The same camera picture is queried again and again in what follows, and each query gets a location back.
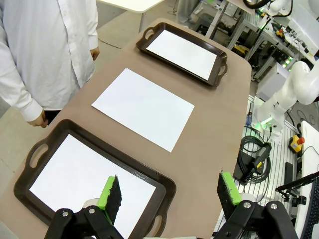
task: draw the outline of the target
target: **gray pants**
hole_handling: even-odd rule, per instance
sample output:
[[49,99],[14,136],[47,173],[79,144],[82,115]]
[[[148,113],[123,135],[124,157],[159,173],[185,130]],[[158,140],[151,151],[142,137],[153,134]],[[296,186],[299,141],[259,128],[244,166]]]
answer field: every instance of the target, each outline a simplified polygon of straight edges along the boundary
[[200,0],[179,0],[176,14],[176,22],[187,25],[190,15],[195,10]]

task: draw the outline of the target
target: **tray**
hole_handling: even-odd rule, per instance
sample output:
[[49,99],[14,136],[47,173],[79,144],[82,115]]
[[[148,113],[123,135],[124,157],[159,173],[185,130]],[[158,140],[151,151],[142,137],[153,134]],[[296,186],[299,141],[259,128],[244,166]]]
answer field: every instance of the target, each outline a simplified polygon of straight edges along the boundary
[[[214,62],[214,65],[213,65],[213,68],[210,72],[210,76],[208,78],[208,80],[194,74],[193,72],[191,71],[188,71],[184,68],[182,68],[181,66],[175,64],[175,63],[172,63],[170,62],[169,60],[161,57],[161,56],[158,56],[156,55],[155,53],[151,52],[151,51],[148,51],[147,48],[148,46],[164,31],[169,31],[177,36],[180,36],[214,54],[217,55],[216,57],[216,60]],[[227,54],[218,49],[217,47],[197,38],[196,36],[192,35],[192,34],[189,34],[177,27],[174,27],[172,25],[169,25],[167,23],[164,23],[164,22],[161,22],[159,24],[157,24],[155,27],[149,27],[148,29],[145,30],[142,38],[136,43],[136,47],[142,52],[142,53],[145,53],[149,56],[152,56],[156,59],[159,59],[177,69],[179,69],[180,71],[192,76],[194,79],[196,80],[199,80],[200,82],[203,82],[209,86],[215,86],[217,87],[219,84],[220,84],[220,81],[221,81],[221,78],[225,75],[225,73],[227,72],[227,64],[226,64],[226,61],[227,61]]]
[[[29,152],[25,169],[14,186],[14,195],[19,201],[44,223],[50,224],[54,211],[39,200],[29,189],[69,134],[126,171],[136,176],[138,175],[139,178],[155,186],[156,189],[153,196],[129,238],[143,238],[152,229],[155,218],[161,216],[161,225],[155,235],[159,237],[165,228],[167,211],[176,192],[175,183],[120,152],[68,119],[61,121],[47,138],[38,142]],[[48,150],[40,156],[36,167],[32,168],[30,166],[32,156],[44,144],[47,144]]]

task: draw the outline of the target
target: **screw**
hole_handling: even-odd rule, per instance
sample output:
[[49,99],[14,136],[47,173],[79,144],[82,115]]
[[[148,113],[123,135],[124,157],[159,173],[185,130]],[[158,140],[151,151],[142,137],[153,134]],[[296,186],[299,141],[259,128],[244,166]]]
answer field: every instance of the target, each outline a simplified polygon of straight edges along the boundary
[[273,203],[272,205],[270,205],[270,208],[276,210],[277,209],[277,205]]
[[244,208],[250,208],[251,207],[251,205],[250,205],[250,203],[244,203]]

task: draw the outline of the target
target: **black keyboard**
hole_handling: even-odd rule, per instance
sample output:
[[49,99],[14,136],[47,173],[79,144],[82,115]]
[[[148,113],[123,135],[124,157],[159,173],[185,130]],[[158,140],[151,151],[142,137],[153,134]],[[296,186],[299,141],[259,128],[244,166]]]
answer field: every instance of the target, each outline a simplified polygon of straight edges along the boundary
[[319,222],[319,178],[313,182],[302,239],[312,239],[314,225]]

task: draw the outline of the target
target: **paper on tray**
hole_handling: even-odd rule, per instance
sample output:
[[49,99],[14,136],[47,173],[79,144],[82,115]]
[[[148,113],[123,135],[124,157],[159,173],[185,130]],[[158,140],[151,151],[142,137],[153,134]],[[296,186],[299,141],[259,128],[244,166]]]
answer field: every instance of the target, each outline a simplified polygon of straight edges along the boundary
[[99,198],[109,176],[117,175],[122,202],[115,227],[127,239],[151,199],[155,187],[129,173],[71,135],[60,145],[30,191],[52,210],[82,209]]
[[208,80],[216,54],[164,30],[146,50]]
[[194,108],[129,69],[125,69],[92,106],[169,152]]

